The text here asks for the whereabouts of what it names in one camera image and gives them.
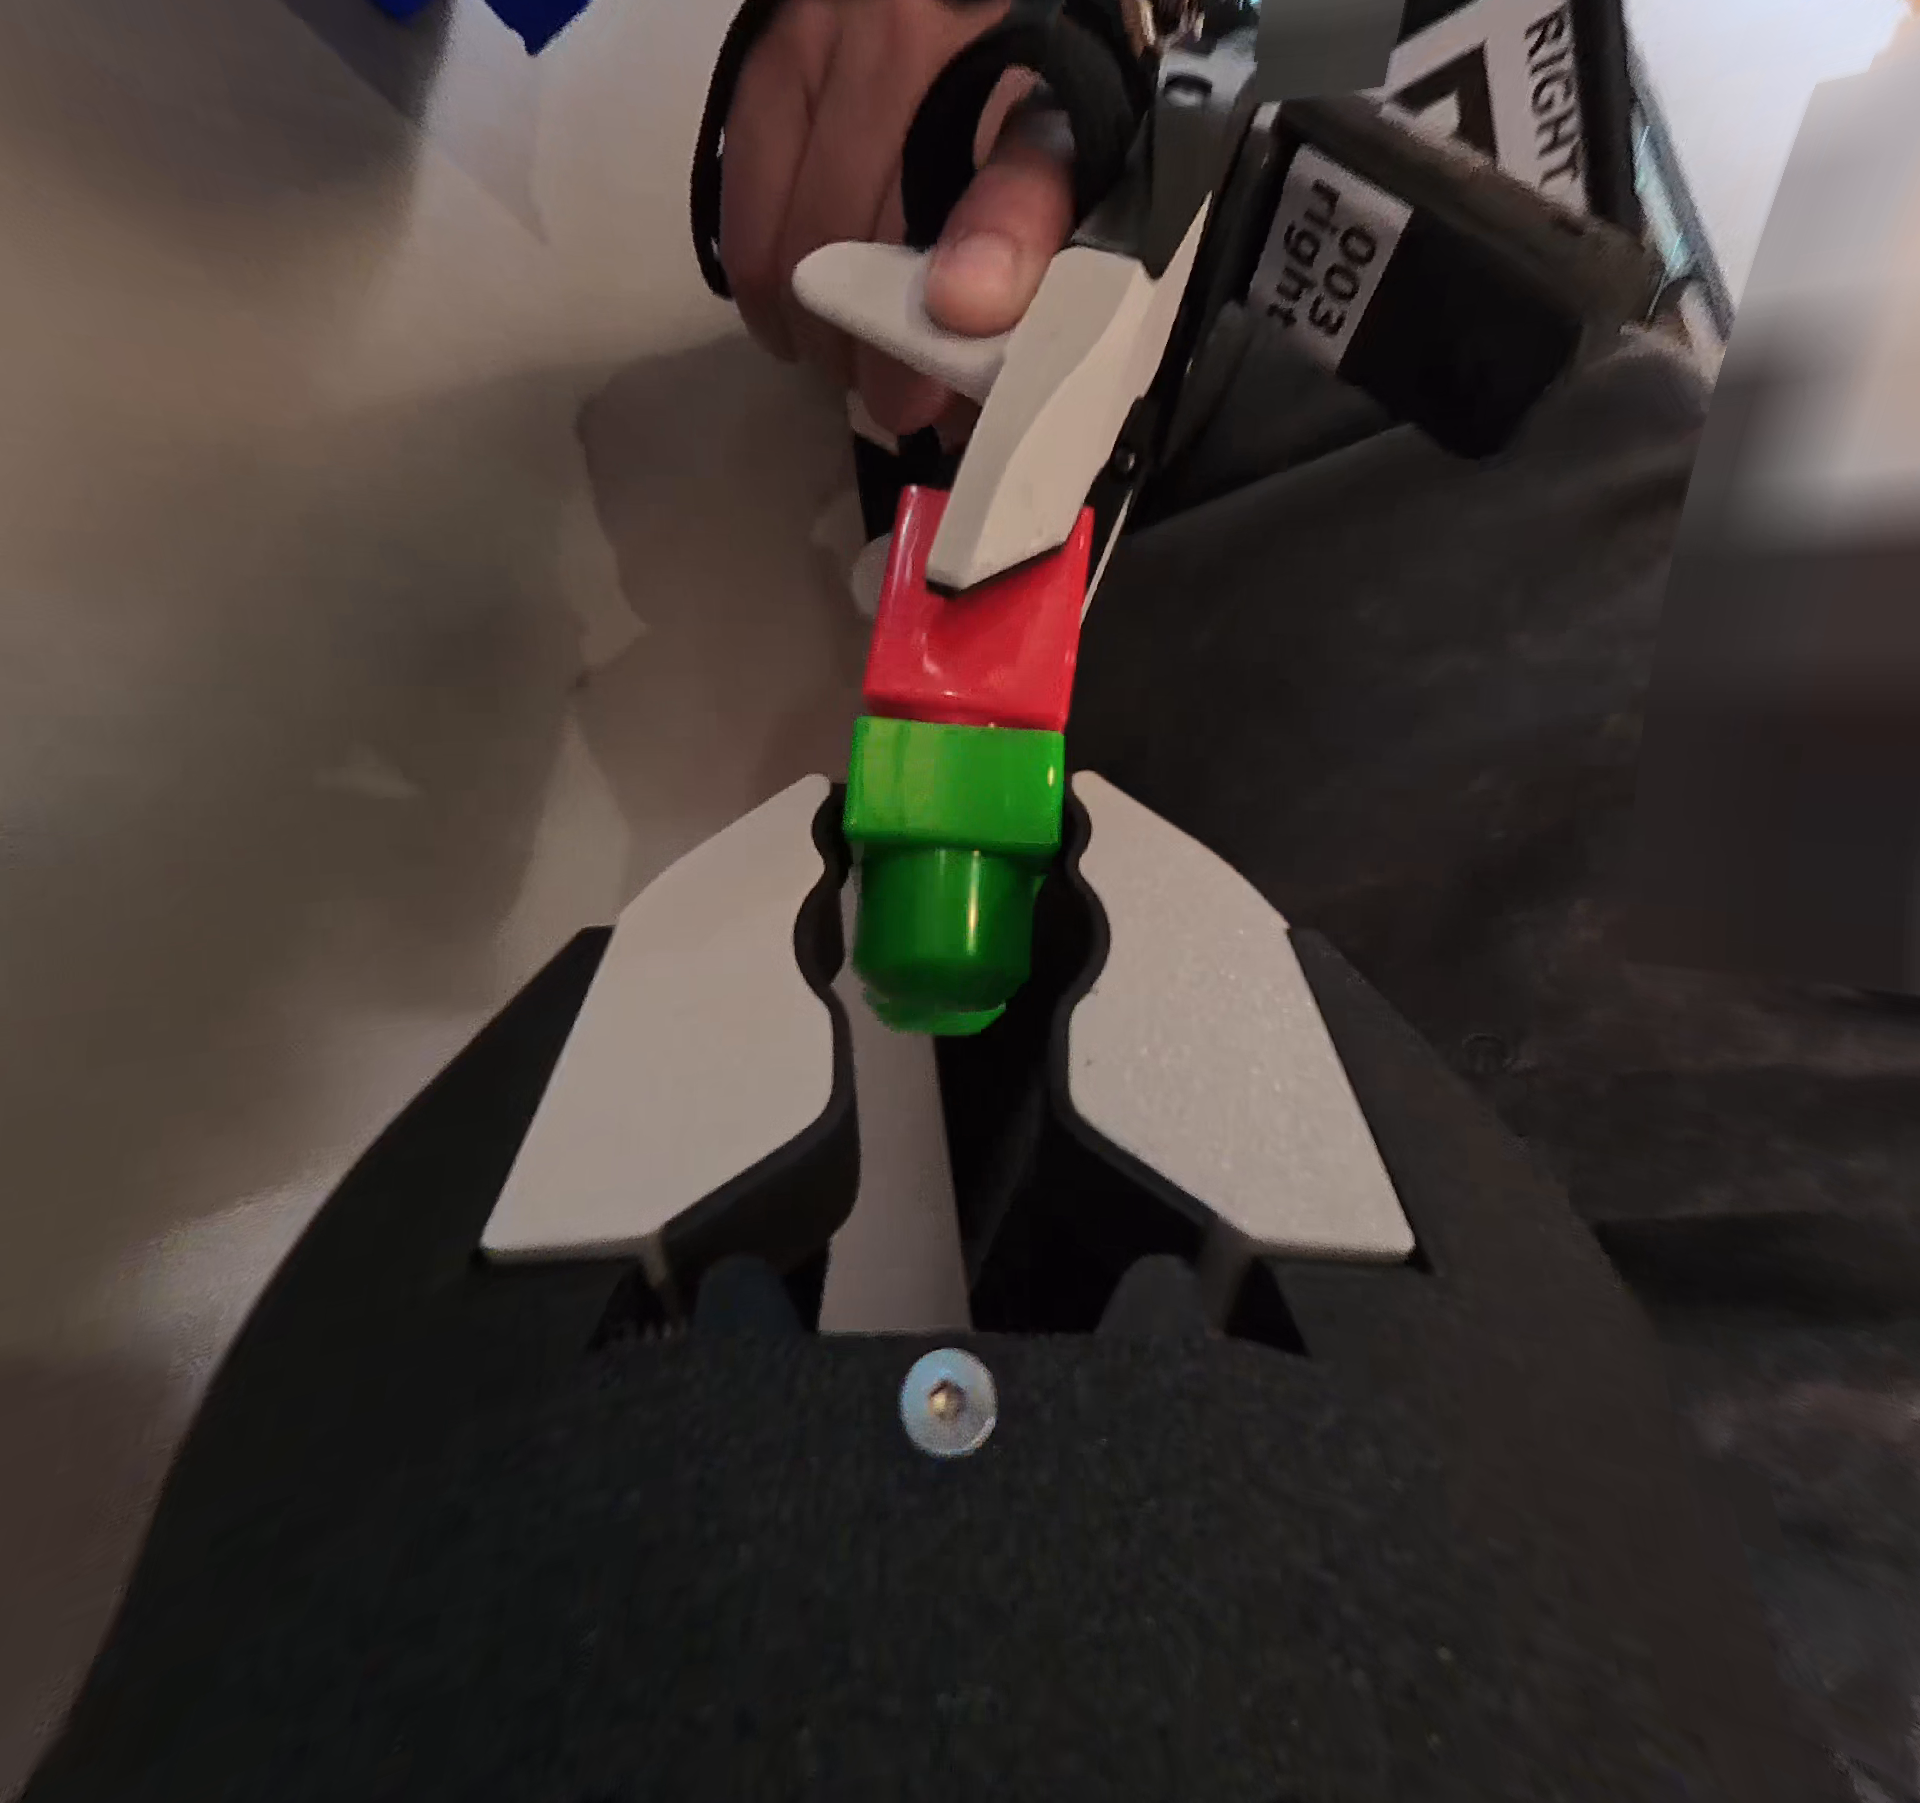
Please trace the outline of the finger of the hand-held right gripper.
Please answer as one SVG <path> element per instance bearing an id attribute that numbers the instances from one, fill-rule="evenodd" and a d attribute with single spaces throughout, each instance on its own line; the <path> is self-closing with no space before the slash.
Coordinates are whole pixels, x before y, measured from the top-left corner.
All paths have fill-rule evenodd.
<path id="1" fill-rule="evenodd" d="M 977 416 L 927 582 L 970 592 L 1068 542 L 1177 327 L 1207 203 L 1151 277 L 1132 253 L 1068 247 L 1015 327 Z"/>
<path id="2" fill-rule="evenodd" d="M 1117 559 L 1121 533 L 1137 507 L 1137 493 L 1151 477 L 1151 451 L 1148 444 L 1117 444 L 1108 464 L 1091 482 L 1091 551 L 1088 551 L 1088 604 Z"/>

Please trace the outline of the green two-stud toy block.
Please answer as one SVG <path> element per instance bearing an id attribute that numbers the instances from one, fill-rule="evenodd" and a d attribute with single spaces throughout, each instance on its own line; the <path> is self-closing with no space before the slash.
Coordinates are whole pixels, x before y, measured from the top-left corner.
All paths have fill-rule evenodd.
<path id="1" fill-rule="evenodd" d="M 857 715 L 840 801 L 849 966 L 895 1031 L 984 1031 L 1030 978 L 1062 845 L 1062 736 Z"/>

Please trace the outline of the black white marker poster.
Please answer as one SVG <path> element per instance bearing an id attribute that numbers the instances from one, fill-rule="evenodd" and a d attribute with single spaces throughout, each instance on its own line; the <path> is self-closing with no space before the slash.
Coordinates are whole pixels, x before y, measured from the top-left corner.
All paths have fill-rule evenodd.
<path id="1" fill-rule="evenodd" d="M 1408 0 L 1379 99 L 1546 199 L 1642 230 L 1623 0 Z"/>

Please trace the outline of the red single-stud toy block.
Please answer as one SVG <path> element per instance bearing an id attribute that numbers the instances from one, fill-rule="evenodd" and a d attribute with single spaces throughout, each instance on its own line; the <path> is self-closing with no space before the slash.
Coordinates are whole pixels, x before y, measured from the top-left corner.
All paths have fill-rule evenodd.
<path id="1" fill-rule="evenodd" d="M 1062 730 L 1088 604 L 1091 525 L 970 592 L 938 592 L 927 553 L 945 491 L 907 488 L 895 514 L 861 708 L 929 726 Z"/>

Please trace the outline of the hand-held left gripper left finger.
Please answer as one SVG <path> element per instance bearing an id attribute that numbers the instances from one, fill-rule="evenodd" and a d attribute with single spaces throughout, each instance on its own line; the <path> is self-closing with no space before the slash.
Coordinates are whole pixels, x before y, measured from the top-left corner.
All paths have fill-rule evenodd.
<path id="1" fill-rule="evenodd" d="M 831 979 L 797 923 L 829 862 L 800 776 L 667 865 L 610 923 L 483 1232 L 486 1264 L 693 1264 L 831 1104 Z"/>

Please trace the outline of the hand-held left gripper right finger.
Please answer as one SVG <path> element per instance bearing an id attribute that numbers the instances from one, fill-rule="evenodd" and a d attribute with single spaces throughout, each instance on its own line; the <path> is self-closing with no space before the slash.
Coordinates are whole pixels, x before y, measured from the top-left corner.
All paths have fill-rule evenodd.
<path id="1" fill-rule="evenodd" d="M 1075 893 L 1099 923 L 1061 1025 L 1062 1124 L 1177 1216 L 1213 1321 L 1267 1264 L 1408 1267 L 1416 1232 L 1287 916 L 1200 839 L 1075 773 Z"/>

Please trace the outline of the person's right hand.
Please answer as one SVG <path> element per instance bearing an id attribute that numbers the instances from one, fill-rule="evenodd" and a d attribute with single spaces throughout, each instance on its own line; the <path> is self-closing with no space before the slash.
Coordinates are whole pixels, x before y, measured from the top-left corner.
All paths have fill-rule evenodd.
<path id="1" fill-rule="evenodd" d="M 900 140 L 938 69 L 1002 9 L 785 0 L 733 91 L 716 225 L 733 300 L 768 358 L 857 394 L 888 433 L 938 429 L 963 444 L 977 405 L 803 315 L 792 271 L 836 239 L 900 239 Z M 977 145 L 970 190 L 927 271 L 929 320 L 963 338 L 1015 327 L 1077 221 L 1068 119 L 1029 81 L 995 88 Z"/>

